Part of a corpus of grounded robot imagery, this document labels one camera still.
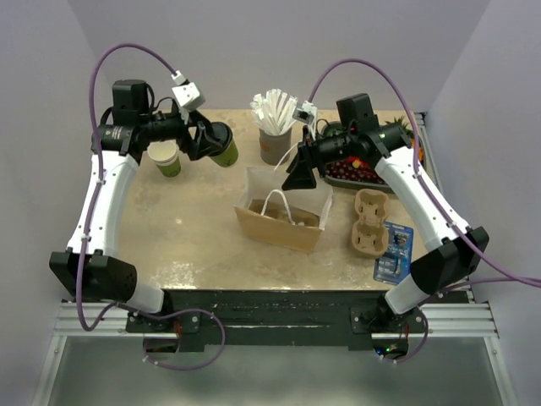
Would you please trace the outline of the green paper coffee cup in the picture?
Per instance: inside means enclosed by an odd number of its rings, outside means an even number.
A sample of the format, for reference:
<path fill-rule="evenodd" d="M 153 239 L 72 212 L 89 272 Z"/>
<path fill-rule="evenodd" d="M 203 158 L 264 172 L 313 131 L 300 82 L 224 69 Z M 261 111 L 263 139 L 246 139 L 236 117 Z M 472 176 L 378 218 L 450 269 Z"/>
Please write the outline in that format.
<path fill-rule="evenodd" d="M 220 167 L 230 167 L 238 160 L 238 148 L 233 138 L 231 138 L 224 148 L 210 156 L 210 159 Z"/>

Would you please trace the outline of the brown paper bag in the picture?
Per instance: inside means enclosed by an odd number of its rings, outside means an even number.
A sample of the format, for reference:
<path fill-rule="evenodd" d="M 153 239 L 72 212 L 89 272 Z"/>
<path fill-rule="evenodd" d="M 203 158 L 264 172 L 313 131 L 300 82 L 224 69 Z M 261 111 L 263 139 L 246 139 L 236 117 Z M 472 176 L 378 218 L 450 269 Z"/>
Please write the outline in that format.
<path fill-rule="evenodd" d="M 333 189 L 318 181 L 314 189 L 284 191 L 281 185 L 286 178 L 278 167 L 247 168 L 234 211 L 246 236 L 309 253 L 325 231 Z"/>

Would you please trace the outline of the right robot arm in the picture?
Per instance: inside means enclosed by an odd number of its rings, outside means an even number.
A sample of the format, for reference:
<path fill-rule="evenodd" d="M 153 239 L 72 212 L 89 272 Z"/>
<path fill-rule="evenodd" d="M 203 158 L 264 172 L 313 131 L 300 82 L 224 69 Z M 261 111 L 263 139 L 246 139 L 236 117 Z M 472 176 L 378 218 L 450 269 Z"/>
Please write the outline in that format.
<path fill-rule="evenodd" d="M 396 332 L 407 312 L 472 274 L 489 242 L 484 228 L 471 228 L 445 201 L 414 156 L 410 138 L 398 124 L 380 125 L 369 95 L 360 93 L 336 103 L 342 131 L 333 136 L 305 135 L 287 168 L 283 190 L 312 189 L 314 173 L 355 156 L 389 185 L 416 224 L 426 255 L 414 261 L 404 280 L 378 299 L 374 318 L 386 332 Z"/>

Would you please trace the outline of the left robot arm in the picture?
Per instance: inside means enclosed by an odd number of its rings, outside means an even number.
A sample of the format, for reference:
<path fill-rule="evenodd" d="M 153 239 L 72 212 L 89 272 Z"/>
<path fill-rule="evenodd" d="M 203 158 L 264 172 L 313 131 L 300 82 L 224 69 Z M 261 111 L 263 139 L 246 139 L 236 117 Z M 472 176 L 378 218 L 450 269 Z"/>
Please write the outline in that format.
<path fill-rule="evenodd" d="M 204 102 L 196 84 L 178 79 L 170 112 L 151 106 L 143 80 L 118 80 L 113 104 L 101 116 L 93 140 L 90 183 L 77 227 L 65 250 L 53 252 L 49 266 L 75 298 L 126 304 L 145 312 L 157 332 L 169 330 L 175 311 L 166 294 L 138 279 L 135 266 L 117 257 L 117 233 L 128 187 L 150 144 L 172 141 L 192 161 L 218 156 L 232 141 L 224 123 L 198 112 Z"/>

